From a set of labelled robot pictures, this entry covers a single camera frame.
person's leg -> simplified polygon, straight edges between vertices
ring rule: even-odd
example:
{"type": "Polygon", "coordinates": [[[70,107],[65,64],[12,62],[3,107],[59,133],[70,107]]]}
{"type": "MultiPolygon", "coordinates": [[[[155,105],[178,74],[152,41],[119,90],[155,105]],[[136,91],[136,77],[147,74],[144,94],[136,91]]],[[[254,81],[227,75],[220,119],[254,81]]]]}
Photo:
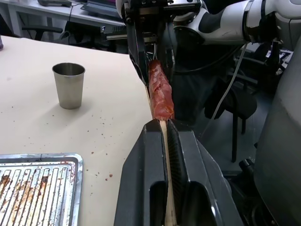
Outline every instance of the person's leg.
{"type": "Polygon", "coordinates": [[[194,124],[218,75],[175,75],[172,82],[175,119],[194,124]]]}

white desk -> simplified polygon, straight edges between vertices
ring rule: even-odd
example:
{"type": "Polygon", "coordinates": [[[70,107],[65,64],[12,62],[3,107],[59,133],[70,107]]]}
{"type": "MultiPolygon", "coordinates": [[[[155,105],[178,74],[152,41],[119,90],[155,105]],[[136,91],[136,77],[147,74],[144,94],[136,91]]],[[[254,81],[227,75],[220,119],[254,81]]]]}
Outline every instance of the white desk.
{"type": "Polygon", "coordinates": [[[152,119],[145,87],[129,57],[2,39],[0,154],[80,154],[84,170],[79,225],[113,225],[123,163],[143,125],[152,119]],[[58,105],[51,68],[60,62],[86,68],[78,110],[58,105]]]}
{"type": "MultiPolygon", "coordinates": [[[[21,36],[22,23],[18,16],[18,13],[28,13],[38,16],[46,16],[48,26],[52,26],[52,18],[69,20],[71,8],[67,7],[44,7],[41,6],[37,0],[25,0],[22,3],[11,2],[9,0],[0,0],[1,3],[8,5],[9,15],[13,26],[14,33],[21,36]]],[[[106,18],[99,18],[95,16],[89,16],[88,12],[80,9],[82,5],[73,7],[70,21],[87,24],[92,26],[102,26],[106,24],[110,25],[124,25],[123,22],[118,22],[106,18]]]]}

sausage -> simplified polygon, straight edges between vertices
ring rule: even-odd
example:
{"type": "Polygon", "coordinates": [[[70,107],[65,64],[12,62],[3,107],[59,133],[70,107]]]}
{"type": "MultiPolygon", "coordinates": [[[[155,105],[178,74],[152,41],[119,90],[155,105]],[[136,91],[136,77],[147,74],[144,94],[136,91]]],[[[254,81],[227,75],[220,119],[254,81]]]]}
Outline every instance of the sausage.
{"type": "Polygon", "coordinates": [[[149,92],[153,117],[163,121],[173,119],[172,89],[158,60],[152,60],[149,64],[149,92]]]}

gray cable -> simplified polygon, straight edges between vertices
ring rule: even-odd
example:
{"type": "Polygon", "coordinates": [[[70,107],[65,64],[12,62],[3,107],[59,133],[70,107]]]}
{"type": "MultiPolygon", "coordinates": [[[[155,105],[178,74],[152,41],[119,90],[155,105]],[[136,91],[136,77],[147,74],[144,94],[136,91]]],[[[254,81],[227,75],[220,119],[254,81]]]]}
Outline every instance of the gray cable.
{"type": "Polygon", "coordinates": [[[213,113],[213,115],[212,115],[210,121],[209,121],[208,124],[206,125],[206,127],[205,127],[205,129],[204,129],[204,131],[203,131],[203,133],[202,133],[202,135],[201,135],[201,138],[202,138],[203,135],[205,134],[206,130],[208,129],[208,127],[210,126],[210,124],[212,123],[212,121],[215,119],[216,114],[217,114],[217,112],[218,112],[218,109],[220,108],[220,106],[221,106],[222,102],[224,101],[225,97],[227,96],[227,94],[228,94],[228,92],[229,92],[229,90],[230,90],[232,84],[234,83],[234,80],[235,80],[235,78],[236,78],[236,76],[237,76],[237,73],[238,73],[238,70],[239,70],[241,61],[243,60],[243,57],[244,57],[244,54],[245,54],[245,51],[246,51],[246,46],[247,46],[247,44],[245,44],[245,45],[243,46],[243,50],[241,51],[241,54],[240,54],[240,57],[239,57],[239,61],[238,61],[238,64],[237,64],[237,66],[236,66],[236,69],[235,69],[235,72],[234,72],[234,74],[233,74],[233,77],[232,77],[232,79],[231,79],[231,82],[230,82],[228,88],[226,89],[226,92],[225,92],[224,95],[222,96],[221,100],[218,102],[218,105],[216,106],[216,109],[215,109],[215,111],[214,111],[214,113],[213,113]]]}
{"type": "Polygon", "coordinates": [[[208,11],[206,3],[203,1],[203,7],[208,11]]]}
{"type": "Polygon", "coordinates": [[[153,56],[153,60],[157,59],[157,47],[154,44],[154,56],[153,56]]]}

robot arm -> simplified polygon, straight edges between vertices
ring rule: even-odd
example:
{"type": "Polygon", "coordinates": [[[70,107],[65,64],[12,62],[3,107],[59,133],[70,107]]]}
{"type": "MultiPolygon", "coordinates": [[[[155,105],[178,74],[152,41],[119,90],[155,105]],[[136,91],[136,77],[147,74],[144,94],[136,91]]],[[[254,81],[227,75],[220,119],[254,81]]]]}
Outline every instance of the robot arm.
{"type": "Polygon", "coordinates": [[[278,35],[285,47],[293,49],[301,34],[300,19],[301,0],[246,0],[216,15],[201,8],[193,20],[177,20],[175,30],[178,37],[187,37],[183,32],[190,32],[204,45],[264,42],[278,35]]]}
{"type": "Polygon", "coordinates": [[[202,0],[116,1],[127,26],[130,58],[146,86],[147,52],[154,49],[171,79],[176,45],[235,45],[279,37],[284,47],[293,50],[301,34],[301,0],[245,0],[216,15],[203,6],[202,0]]]}

